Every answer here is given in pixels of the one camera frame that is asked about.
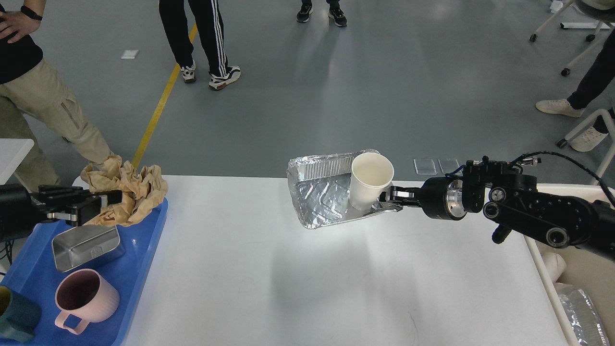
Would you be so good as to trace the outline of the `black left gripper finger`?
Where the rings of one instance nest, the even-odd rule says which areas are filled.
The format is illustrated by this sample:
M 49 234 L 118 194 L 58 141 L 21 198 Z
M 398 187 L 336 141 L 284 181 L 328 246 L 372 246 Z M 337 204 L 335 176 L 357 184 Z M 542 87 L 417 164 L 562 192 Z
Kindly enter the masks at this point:
M 100 214 L 122 199 L 120 190 L 92 192 L 79 186 L 41 185 L 34 193 L 34 200 L 43 210 L 66 214 Z
M 81 226 L 99 215 L 107 205 L 107 199 L 86 199 L 66 206 L 64 211 L 48 212 L 46 217 L 50 220 L 65 220 L 71 226 Z

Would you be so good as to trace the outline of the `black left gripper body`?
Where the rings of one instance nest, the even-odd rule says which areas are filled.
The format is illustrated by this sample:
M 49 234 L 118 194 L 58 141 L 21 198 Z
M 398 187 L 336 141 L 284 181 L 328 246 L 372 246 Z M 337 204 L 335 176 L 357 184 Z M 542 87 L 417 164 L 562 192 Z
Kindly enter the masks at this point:
M 26 238 L 41 221 L 28 190 L 20 184 L 0 187 L 0 240 Z

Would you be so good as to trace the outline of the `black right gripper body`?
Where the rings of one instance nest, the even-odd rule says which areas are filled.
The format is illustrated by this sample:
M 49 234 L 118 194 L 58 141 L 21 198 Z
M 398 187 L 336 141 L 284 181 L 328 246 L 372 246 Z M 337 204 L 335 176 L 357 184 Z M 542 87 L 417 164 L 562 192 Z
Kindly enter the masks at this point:
M 459 221 L 467 215 L 463 181 L 435 177 L 422 185 L 422 210 L 431 219 Z

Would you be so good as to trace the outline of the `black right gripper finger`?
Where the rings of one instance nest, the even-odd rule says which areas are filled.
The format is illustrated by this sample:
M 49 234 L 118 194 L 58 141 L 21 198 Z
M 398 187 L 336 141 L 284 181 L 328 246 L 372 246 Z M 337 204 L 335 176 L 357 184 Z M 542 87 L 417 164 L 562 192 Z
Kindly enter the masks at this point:
M 423 204 L 419 200 L 421 190 L 421 187 L 387 187 L 380 194 L 380 202 L 422 208 Z

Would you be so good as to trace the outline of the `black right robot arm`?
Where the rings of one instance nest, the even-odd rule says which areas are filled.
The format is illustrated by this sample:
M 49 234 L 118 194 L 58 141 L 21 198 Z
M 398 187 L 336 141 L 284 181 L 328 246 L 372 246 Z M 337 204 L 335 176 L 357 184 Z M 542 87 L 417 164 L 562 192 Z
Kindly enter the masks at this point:
M 512 161 L 483 156 L 443 177 L 428 179 L 421 187 L 388 187 L 379 200 L 422 208 L 428 217 L 439 220 L 459 221 L 469 212 L 481 213 L 498 224 L 492 234 L 497 244 L 516 231 L 555 249 L 573 246 L 614 260 L 614 195 L 608 186 L 578 164 L 597 180 L 607 201 L 540 192 L 536 177 L 523 173 L 524 166 L 540 162 L 538 152 Z

